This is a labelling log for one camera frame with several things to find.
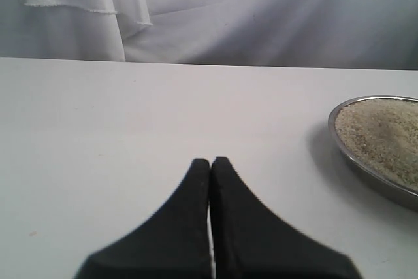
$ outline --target white table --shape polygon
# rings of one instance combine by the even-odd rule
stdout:
[[[228,156],[277,215],[364,279],[416,278],[418,214],[364,187],[327,131],[418,72],[0,59],[0,277],[71,278],[148,218],[194,157]]]

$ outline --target metal dish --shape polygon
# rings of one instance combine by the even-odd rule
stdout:
[[[361,160],[351,153],[351,151],[344,145],[340,137],[337,134],[335,128],[335,120],[340,113],[341,109],[357,103],[359,101],[365,101],[368,99],[394,99],[399,101],[409,101],[418,103],[418,99],[408,97],[397,96],[366,96],[350,99],[339,104],[331,112],[328,118],[328,128],[331,132],[331,136],[340,149],[343,156],[346,158],[348,165],[355,170],[355,174],[368,186],[382,194],[382,196],[414,211],[418,211],[418,191],[413,191],[406,186],[393,182],[387,177],[383,176],[373,168],[365,165]]]

